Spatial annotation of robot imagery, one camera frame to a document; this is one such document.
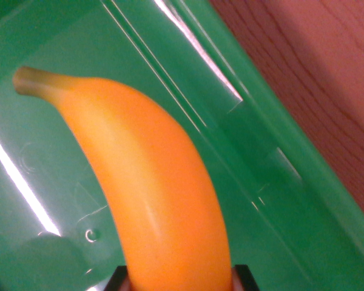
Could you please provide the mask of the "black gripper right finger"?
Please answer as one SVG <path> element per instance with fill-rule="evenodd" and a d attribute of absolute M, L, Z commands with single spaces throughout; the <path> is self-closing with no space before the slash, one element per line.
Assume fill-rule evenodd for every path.
<path fill-rule="evenodd" d="M 249 267 L 245 264 L 236 264 L 232 268 L 233 291 L 260 291 Z"/>

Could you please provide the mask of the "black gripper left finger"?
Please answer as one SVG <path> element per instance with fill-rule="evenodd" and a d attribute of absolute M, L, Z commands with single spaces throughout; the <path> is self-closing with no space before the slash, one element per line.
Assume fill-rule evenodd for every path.
<path fill-rule="evenodd" d="M 130 291 L 130 281 L 126 266 L 118 266 L 108 283 L 106 284 L 105 291 Z"/>

